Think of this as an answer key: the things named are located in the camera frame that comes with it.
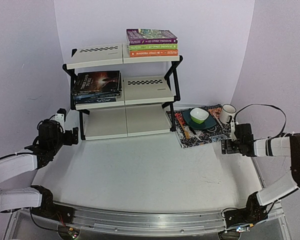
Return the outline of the floral Little Women book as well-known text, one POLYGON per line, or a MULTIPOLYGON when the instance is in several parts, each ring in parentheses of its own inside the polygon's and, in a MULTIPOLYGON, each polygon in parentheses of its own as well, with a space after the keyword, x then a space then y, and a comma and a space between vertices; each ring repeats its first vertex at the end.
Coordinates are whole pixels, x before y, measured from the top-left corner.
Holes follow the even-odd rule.
POLYGON ((104 97, 104 98, 83 98, 75 101, 75 104, 95 104, 95 103, 109 103, 116 102, 116 97, 104 97))

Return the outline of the dark blue Nineteen Eighty-Four book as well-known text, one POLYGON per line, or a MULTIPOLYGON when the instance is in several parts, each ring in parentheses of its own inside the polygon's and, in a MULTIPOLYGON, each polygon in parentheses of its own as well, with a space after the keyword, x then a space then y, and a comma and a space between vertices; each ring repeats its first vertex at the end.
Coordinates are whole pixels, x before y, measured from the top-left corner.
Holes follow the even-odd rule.
POLYGON ((74 100, 83 100, 83 99, 99 99, 99 98, 112 98, 113 93, 110 94, 103 94, 103 95, 96 95, 96 94, 87 94, 87 95, 77 95, 74 96, 74 100))

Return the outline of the black Moon and Sixpence book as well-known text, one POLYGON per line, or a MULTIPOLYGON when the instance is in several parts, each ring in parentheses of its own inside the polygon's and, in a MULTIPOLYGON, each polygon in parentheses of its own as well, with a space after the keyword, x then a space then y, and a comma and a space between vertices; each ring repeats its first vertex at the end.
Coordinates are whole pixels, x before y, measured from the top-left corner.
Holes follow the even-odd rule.
POLYGON ((114 97, 119 97, 119 96, 121 96, 121 94, 122 94, 122 90, 113 92, 114 97))

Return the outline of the orange 78-Storey Treehouse book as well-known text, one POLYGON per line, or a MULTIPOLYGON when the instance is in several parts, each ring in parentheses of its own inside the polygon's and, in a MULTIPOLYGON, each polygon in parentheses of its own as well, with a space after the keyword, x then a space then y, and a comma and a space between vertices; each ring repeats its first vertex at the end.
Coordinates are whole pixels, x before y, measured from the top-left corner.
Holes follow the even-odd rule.
POLYGON ((137 50, 130 51, 129 56, 134 57, 161 57, 161 56, 177 56, 179 51, 177 49, 153 49, 153 50, 137 50))

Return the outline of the green 65-Storey Treehouse book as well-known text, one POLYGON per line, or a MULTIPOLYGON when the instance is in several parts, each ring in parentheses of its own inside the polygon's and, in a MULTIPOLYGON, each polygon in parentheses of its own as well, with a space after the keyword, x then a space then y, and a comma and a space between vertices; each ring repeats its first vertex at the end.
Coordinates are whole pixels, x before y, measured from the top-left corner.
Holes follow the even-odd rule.
POLYGON ((177 50, 178 44, 139 44, 129 45, 130 51, 144 51, 144 50, 177 50))

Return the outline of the purple 117-Storey Treehouse book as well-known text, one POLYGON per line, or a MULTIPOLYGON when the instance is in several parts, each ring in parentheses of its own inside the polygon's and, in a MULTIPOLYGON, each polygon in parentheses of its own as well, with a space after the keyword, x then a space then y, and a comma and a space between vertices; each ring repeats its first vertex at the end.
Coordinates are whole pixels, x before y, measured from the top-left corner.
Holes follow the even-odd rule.
POLYGON ((126 37, 129 45, 178 43, 178 37, 169 30, 147 28, 127 29, 126 37))

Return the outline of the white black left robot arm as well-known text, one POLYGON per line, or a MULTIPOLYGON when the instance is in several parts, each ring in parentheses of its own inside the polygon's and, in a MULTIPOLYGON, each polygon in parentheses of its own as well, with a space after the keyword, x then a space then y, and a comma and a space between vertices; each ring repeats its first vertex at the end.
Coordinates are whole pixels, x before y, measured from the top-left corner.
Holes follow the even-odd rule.
MULTIPOLYGON (((21 174, 39 170, 54 160, 61 147, 79 143, 79 128, 66 130, 62 121, 44 119, 37 125, 38 135, 23 152, 0 157, 0 184, 21 174)), ((0 213, 30 208, 51 219, 60 213, 53 194, 41 185, 0 191, 0 213)))

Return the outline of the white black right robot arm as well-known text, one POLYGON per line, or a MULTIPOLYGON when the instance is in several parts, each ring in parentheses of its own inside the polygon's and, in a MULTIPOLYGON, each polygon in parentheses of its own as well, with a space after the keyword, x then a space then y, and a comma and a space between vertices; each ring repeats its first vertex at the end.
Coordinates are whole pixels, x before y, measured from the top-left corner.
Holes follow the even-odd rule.
POLYGON ((275 203, 300 189, 300 133, 279 133, 254 139, 249 123, 233 124, 231 137, 221 142, 223 155, 245 157, 289 157, 290 170, 273 184, 250 194, 244 208, 226 208, 226 225, 256 224, 265 220, 275 203))

